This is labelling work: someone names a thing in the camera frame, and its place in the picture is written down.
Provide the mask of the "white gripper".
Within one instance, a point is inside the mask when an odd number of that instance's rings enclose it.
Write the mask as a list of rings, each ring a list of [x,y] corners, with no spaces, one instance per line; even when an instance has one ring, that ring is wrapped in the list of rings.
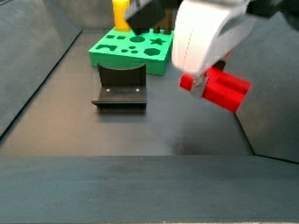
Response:
[[[172,39],[172,64],[195,76],[191,95],[201,98],[207,69],[251,32],[249,0],[183,0]]]

